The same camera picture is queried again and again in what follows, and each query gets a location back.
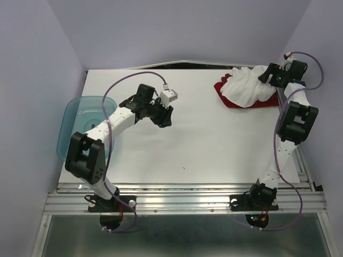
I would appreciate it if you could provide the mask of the white ruffled skirt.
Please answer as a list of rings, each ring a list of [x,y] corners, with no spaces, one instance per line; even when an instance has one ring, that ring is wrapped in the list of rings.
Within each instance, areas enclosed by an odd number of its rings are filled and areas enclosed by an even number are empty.
[[[257,101],[266,102],[276,89],[269,84],[262,83],[258,77],[267,70],[267,66],[258,65],[252,69],[242,67],[233,68],[220,89],[220,95],[241,108],[253,106]]]

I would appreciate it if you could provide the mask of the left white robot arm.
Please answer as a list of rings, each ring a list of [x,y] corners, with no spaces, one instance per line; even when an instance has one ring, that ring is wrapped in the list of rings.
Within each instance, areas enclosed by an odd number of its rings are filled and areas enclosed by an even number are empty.
[[[154,87],[140,84],[136,94],[124,100],[103,122],[85,133],[76,132],[71,136],[65,169],[85,182],[108,211],[119,206],[119,197],[114,194],[116,187],[106,178],[106,153],[111,152],[114,139],[144,118],[160,128],[172,125],[170,103],[178,94],[165,88],[154,99],[154,93]]]

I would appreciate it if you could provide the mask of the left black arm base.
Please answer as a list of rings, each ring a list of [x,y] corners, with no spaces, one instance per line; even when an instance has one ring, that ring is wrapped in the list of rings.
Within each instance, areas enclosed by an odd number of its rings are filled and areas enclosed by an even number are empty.
[[[99,222],[105,230],[109,232],[124,230],[121,228],[124,213],[132,213],[128,207],[122,205],[114,198],[105,200],[95,194],[85,195],[84,199],[88,203],[88,212],[100,214]]]

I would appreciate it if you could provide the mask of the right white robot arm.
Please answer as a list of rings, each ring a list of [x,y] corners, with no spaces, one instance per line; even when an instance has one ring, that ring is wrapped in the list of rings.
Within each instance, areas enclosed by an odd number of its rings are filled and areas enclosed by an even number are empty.
[[[284,166],[292,152],[307,139],[319,113],[305,93],[302,77],[307,67],[307,63],[288,54],[283,64],[271,63],[258,77],[261,82],[281,88],[286,102],[274,129],[273,156],[247,195],[247,204],[253,209],[269,207],[275,202]]]

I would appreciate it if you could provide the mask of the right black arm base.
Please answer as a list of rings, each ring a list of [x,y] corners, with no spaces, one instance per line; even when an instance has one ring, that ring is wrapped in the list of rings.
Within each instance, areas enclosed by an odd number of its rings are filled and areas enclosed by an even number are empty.
[[[246,214],[246,220],[252,227],[264,229],[269,223],[269,211],[279,209],[276,203],[277,189],[254,184],[242,194],[229,196],[231,211],[257,211],[257,214]]]

